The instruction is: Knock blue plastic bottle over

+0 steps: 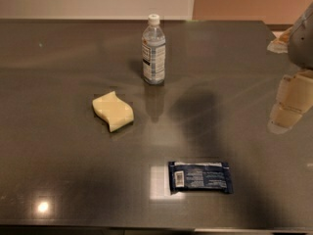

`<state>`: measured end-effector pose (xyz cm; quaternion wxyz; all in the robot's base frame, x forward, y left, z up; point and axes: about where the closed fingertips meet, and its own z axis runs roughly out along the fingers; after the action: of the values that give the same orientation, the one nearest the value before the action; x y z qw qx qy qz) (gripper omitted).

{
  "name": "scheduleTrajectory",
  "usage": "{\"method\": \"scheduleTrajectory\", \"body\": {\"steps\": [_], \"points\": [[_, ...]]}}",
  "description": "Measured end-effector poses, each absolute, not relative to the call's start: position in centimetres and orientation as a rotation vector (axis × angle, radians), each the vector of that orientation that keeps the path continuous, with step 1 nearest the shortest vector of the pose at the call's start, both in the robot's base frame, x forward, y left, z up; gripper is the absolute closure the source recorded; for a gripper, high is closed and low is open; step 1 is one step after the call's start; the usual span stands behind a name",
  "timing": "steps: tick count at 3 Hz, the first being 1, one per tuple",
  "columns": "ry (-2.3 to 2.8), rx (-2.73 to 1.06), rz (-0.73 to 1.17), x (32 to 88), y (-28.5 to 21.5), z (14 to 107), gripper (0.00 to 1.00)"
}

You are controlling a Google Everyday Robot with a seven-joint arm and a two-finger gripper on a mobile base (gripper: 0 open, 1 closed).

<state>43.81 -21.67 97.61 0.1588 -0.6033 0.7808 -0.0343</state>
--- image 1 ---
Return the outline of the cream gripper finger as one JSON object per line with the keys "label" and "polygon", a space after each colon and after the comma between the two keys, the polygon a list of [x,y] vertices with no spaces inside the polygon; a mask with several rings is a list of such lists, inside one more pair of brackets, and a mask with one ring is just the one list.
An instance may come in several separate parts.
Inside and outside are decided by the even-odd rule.
{"label": "cream gripper finger", "polygon": [[294,75],[284,75],[268,122],[275,134],[291,130],[313,107],[313,70],[300,70]]}
{"label": "cream gripper finger", "polygon": [[291,28],[280,32],[277,37],[268,44],[267,50],[277,54],[287,53],[290,36]]}

